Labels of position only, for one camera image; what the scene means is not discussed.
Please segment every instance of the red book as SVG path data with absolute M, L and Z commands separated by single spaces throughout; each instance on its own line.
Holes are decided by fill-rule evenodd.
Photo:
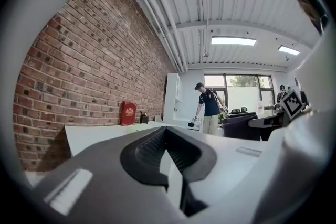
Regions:
M 120 125 L 132 125 L 135 123 L 135 111 L 137 104 L 122 102 Z

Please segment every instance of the baseball cap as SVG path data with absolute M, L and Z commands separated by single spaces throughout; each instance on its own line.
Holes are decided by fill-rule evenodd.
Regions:
M 201 82 L 199 82 L 198 84 L 196 84 L 195 91 L 198 90 L 202 86 L 203 86 L 203 83 L 201 83 Z

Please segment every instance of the ceiling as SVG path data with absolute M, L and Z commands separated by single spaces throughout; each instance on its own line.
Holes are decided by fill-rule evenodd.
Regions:
M 176 42 L 174 45 L 180 43 L 180 60 L 184 58 L 189 68 L 238 64 L 284 71 L 297 67 L 319 39 L 297 0 L 156 1 L 164 15 L 161 24 L 167 25 Z M 212 36 L 249 37 L 257 42 L 253 47 L 211 45 Z M 278 51 L 281 45 L 294 48 L 300 54 L 287 55 L 289 60 L 286 61 L 286 54 Z M 209 57 L 203 57 L 204 52 L 208 52 Z

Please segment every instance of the white cabinet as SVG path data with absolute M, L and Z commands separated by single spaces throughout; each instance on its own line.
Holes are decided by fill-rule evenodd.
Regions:
M 164 102 L 163 121 L 172 124 L 176 110 L 182 102 L 182 83 L 178 73 L 169 73 Z

